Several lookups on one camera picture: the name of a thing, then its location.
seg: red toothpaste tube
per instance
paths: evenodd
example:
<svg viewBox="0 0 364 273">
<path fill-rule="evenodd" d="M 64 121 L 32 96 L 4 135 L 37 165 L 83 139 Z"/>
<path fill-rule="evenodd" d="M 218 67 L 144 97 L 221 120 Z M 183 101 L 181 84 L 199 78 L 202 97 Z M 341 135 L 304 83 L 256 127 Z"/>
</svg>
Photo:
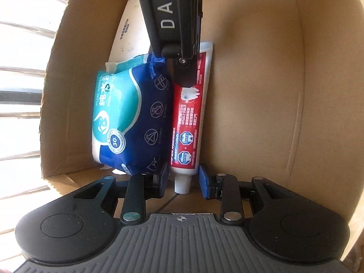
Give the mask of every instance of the red toothpaste tube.
<svg viewBox="0 0 364 273">
<path fill-rule="evenodd" d="M 212 42 L 201 43 L 196 85 L 183 88 L 174 84 L 169 169 L 175 175 L 174 191 L 178 194 L 187 194 L 190 191 L 192 176 L 198 173 L 211 59 Z"/>
</svg>

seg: cardboard box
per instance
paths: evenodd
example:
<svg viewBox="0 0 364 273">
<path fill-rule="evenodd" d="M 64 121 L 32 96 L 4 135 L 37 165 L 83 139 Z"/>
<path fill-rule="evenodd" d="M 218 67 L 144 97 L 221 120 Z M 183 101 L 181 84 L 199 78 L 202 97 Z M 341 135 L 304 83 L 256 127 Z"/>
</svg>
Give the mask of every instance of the cardboard box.
<svg viewBox="0 0 364 273">
<path fill-rule="evenodd" d="M 364 226 L 363 1 L 203 0 L 214 56 L 201 161 L 338 212 L 347 250 Z M 57 32 L 40 139 L 43 178 L 61 194 L 110 174 L 92 159 L 92 99 L 126 2 L 69 0 Z"/>
</svg>

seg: toothpaste cap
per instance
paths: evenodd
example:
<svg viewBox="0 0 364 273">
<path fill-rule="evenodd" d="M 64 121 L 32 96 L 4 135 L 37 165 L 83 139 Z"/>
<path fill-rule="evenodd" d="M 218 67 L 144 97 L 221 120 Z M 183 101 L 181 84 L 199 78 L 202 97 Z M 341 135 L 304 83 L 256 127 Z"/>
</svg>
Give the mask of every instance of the toothpaste cap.
<svg viewBox="0 0 364 273">
<path fill-rule="evenodd" d="M 191 176 L 176 175 L 174 178 L 174 191 L 177 194 L 188 194 L 190 192 Z"/>
</svg>

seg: wet wipes package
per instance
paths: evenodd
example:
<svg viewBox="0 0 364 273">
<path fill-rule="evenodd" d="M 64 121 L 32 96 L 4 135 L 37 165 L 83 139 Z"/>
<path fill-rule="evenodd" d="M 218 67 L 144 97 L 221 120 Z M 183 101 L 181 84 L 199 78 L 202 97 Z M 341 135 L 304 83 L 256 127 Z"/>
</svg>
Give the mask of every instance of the wet wipes package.
<svg viewBox="0 0 364 273">
<path fill-rule="evenodd" d="M 128 174 L 154 172 L 170 144 L 173 85 L 153 54 L 99 72 L 92 121 L 94 159 Z"/>
</svg>

